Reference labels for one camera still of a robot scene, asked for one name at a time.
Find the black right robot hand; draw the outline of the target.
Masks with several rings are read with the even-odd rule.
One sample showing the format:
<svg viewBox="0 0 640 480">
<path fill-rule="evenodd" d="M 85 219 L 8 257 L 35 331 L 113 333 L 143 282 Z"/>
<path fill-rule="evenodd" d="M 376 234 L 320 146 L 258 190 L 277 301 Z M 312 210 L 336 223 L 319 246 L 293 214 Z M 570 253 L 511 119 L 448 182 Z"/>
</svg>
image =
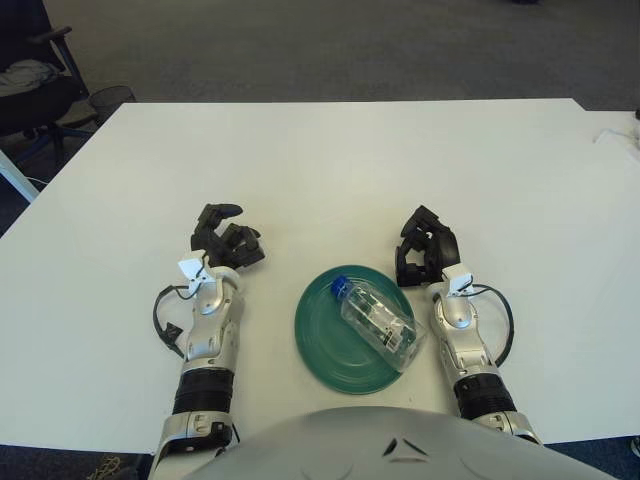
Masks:
<svg viewBox="0 0 640 480">
<path fill-rule="evenodd" d="M 407 220 L 400 236 L 395 272 L 401 288 L 440 282 L 443 270 L 460 262 L 454 233 L 423 205 Z"/>
</svg>

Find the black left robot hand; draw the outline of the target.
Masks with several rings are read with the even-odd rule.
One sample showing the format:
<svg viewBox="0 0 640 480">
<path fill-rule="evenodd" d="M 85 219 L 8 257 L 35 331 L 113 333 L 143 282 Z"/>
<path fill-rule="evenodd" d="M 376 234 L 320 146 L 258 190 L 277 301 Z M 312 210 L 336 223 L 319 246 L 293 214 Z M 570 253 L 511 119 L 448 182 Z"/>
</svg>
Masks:
<svg viewBox="0 0 640 480">
<path fill-rule="evenodd" d="M 224 220 L 242 213 L 239 205 L 206 204 L 191 235 L 191 250 L 204 250 L 210 267 L 238 269 L 263 260 L 265 253 L 259 244 L 261 234 L 257 230 L 231 222 L 222 233 L 216 232 Z"/>
</svg>

